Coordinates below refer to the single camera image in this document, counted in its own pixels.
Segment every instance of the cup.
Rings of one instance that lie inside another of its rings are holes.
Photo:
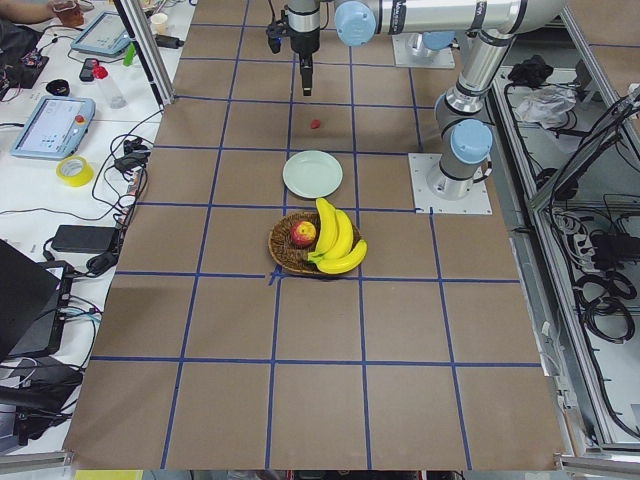
[[[51,6],[65,27],[79,27],[84,23],[84,15],[76,0],[53,0]]]
[[[167,34],[167,22],[169,20],[169,17],[166,13],[156,13],[154,15],[151,15],[151,25],[153,25],[153,27],[156,30],[156,33],[158,35],[166,35]]]

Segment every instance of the electronic device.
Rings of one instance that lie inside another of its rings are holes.
[[[0,405],[15,407],[13,435],[21,446],[66,421],[65,416],[43,415],[41,410],[59,412],[83,378],[77,369],[52,357],[40,358],[38,364],[44,368],[33,370],[29,368],[33,367],[32,361],[22,360],[10,375],[20,380],[19,388],[0,386]]]
[[[131,39],[120,16],[102,12],[71,42],[78,52],[115,57],[129,46]]]
[[[11,148],[16,157],[61,160],[76,151],[93,119],[90,98],[42,97]]]
[[[156,35],[156,45],[163,48],[180,48],[184,45],[184,40],[168,35]]]
[[[42,314],[60,280],[0,240],[0,361]]]
[[[92,225],[60,225],[51,241],[58,252],[104,253],[113,250],[118,239],[114,227]]]
[[[87,58],[82,64],[82,69],[80,70],[80,81],[93,82],[93,67],[95,67],[97,64],[97,58]]]
[[[67,262],[42,262],[42,268],[58,279],[58,287],[44,306],[31,327],[24,333],[7,358],[38,358],[55,353],[60,348],[65,314],[61,308],[69,304],[69,294],[73,278],[70,273],[73,267]]]

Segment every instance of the glass cup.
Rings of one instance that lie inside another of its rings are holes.
[[[65,27],[79,27],[84,23],[84,15],[76,0],[53,0],[52,7]]]

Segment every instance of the yellow tape roll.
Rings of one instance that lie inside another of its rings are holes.
[[[56,175],[71,187],[81,187],[91,181],[93,169],[84,158],[74,155],[65,158],[58,164]]]

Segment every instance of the laptop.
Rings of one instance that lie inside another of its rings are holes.
[[[60,279],[0,240],[0,362],[46,312]]]
[[[46,357],[60,349],[62,330],[64,328],[64,314],[60,309],[69,305],[69,294],[73,279],[69,273],[73,267],[67,262],[41,262],[43,269],[54,275],[59,283],[55,292],[43,307],[37,320],[29,327],[15,347],[7,355],[14,357]]]

